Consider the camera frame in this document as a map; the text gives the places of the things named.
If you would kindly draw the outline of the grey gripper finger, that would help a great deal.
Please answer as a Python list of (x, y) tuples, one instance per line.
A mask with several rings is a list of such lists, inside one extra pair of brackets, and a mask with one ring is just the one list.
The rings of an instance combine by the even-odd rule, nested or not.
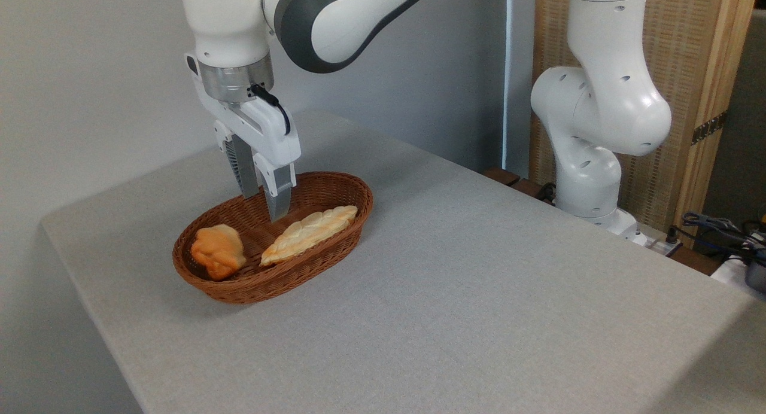
[(280, 220), (289, 212), (291, 191), (297, 183), (294, 163), (277, 167), (260, 153), (255, 154), (253, 161), (257, 169), (258, 182), (265, 191), (270, 220)]
[(244, 199), (257, 195), (260, 191), (259, 181), (251, 146), (220, 121), (214, 122), (214, 132), (220, 150), (227, 156)]

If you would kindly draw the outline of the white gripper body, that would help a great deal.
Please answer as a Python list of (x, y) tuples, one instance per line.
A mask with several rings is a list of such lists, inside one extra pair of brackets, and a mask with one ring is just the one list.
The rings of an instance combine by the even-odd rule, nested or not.
[(189, 67), (195, 67), (192, 72), (194, 86), (200, 102), (217, 120), (227, 128), (226, 133), (218, 132), (219, 139), (233, 134), (243, 139), (273, 166), (287, 166), (301, 156), (301, 147), (297, 136), (294, 120), (287, 111), (266, 102), (261, 97), (241, 102), (228, 103), (212, 98), (203, 89), (202, 65), (193, 54), (186, 54)]

